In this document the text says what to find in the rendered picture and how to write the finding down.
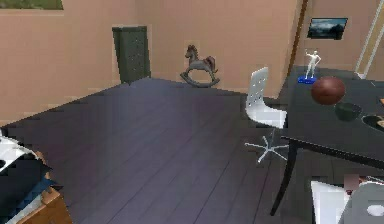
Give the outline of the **brown basketball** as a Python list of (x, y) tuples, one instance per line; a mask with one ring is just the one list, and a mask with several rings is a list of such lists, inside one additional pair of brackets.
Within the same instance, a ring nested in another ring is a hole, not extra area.
[(312, 99), (320, 105), (334, 105), (345, 95), (344, 82), (334, 76), (319, 78), (311, 87)]

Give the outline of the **framed landscape picture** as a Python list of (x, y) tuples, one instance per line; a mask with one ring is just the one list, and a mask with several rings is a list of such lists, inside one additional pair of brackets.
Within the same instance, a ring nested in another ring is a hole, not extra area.
[(307, 37), (310, 39), (341, 40), (347, 18), (312, 18)]

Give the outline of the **dark green bowl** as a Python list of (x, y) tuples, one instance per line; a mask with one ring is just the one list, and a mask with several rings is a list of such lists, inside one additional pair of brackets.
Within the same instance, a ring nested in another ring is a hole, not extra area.
[(355, 120), (362, 112), (362, 108), (356, 104), (339, 102), (334, 106), (336, 117), (345, 122)]

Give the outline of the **white statuette on blue base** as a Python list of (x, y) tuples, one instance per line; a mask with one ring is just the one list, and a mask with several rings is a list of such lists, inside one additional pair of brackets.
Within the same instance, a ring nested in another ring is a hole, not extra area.
[(313, 84), (316, 81), (315, 69), (317, 64), (321, 61), (321, 57), (319, 56), (317, 50), (314, 50), (312, 53), (305, 51), (305, 55), (309, 57), (307, 70), (304, 75), (298, 77), (298, 82)]

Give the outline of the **window with green view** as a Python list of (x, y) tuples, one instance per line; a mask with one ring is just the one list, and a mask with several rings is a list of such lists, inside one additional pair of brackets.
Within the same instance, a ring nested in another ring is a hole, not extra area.
[(62, 10), (62, 0), (0, 0), (0, 9)]

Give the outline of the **grey chair with hole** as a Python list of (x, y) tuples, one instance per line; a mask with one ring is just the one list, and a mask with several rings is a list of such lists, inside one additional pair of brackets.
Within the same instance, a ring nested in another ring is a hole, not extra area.
[(384, 224), (384, 184), (361, 184), (348, 199), (338, 224)]

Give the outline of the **white box under table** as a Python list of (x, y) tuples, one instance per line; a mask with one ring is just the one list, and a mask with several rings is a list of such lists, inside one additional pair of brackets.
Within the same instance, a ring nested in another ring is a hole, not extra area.
[(347, 203), (355, 188), (311, 181), (314, 224), (347, 224), (344, 220)]

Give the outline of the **dark green tall cabinet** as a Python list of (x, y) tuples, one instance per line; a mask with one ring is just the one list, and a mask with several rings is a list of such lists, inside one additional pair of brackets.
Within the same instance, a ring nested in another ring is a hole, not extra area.
[(113, 27), (115, 52), (122, 83), (151, 76), (147, 27)]

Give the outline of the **black bowl with food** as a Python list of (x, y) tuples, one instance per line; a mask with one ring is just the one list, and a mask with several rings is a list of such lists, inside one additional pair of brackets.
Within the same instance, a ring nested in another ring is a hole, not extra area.
[(367, 115), (362, 118), (362, 122), (369, 127), (384, 132), (384, 118), (377, 115)]

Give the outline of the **brown door frame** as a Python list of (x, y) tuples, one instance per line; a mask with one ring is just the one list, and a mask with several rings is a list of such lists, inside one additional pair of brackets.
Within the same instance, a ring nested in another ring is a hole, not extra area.
[(292, 71), (292, 67), (293, 67), (294, 62), (295, 62), (297, 48), (298, 48), (298, 44), (300, 41), (301, 30), (302, 30), (302, 25), (304, 23), (304, 18), (305, 18), (305, 13), (306, 13), (308, 1), (309, 0), (297, 0), (298, 15), (295, 17), (295, 20), (294, 20), (294, 26), (293, 26), (294, 36), (293, 36), (293, 42), (292, 42), (292, 49), (291, 49), (290, 57), (289, 57), (289, 64), (287, 67), (287, 73), (286, 73), (287, 76), (290, 76), (291, 71)]

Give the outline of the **white swivel chair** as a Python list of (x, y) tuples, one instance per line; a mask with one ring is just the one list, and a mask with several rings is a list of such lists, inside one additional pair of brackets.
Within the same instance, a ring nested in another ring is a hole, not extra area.
[(288, 145), (273, 145), (276, 130), (281, 130), (284, 128), (284, 125), (286, 123), (287, 112), (284, 110), (272, 108), (265, 103), (264, 90), (268, 75), (268, 67), (263, 67), (257, 71), (254, 71), (251, 74), (250, 86), (248, 89), (245, 106), (245, 112), (249, 119), (261, 125), (265, 125), (272, 128), (272, 131), (269, 136), (262, 137), (264, 141), (263, 145), (248, 142), (245, 143), (245, 146), (252, 146), (264, 150), (262, 155), (257, 159), (258, 163), (261, 163), (262, 160), (269, 153), (274, 153), (283, 160), (286, 160), (286, 157), (278, 153), (277, 149), (288, 148)]

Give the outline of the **black table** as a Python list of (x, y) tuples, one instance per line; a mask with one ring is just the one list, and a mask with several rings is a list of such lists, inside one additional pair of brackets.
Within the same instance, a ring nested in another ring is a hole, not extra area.
[(362, 112), (352, 121), (340, 120), (333, 105), (320, 105), (311, 96), (311, 87), (295, 84), (288, 104), (288, 128), (282, 137), (289, 141), (284, 177), (270, 214), (274, 215), (288, 188), (297, 151), (306, 149), (384, 170), (384, 132), (363, 122), (369, 115), (384, 115), (384, 81), (351, 79), (345, 85), (344, 102)]

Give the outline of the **grey rocking horse toy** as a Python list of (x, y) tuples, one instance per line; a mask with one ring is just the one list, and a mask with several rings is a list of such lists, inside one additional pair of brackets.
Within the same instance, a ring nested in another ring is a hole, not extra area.
[[(212, 56), (207, 56), (204, 59), (198, 57), (198, 50), (195, 45), (189, 45), (185, 53), (185, 57), (188, 59), (188, 67), (184, 72), (180, 74), (180, 77), (192, 87), (196, 88), (210, 88), (220, 82), (219, 78), (215, 77), (215, 74), (218, 72), (216, 68), (215, 58)], [(189, 76), (189, 72), (192, 70), (201, 70), (207, 72), (211, 81), (209, 83), (200, 83), (193, 80)]]

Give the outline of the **white leaning ladder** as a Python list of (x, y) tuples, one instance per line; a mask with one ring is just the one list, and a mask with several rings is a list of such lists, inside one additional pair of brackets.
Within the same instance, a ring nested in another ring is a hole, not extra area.
[(381, 39), (384, 36), (384, 0), (380, 0), (375, 17), (367, 34), (364, 46), (355, 67), (360, 79), (365, 79), (372, 65)]

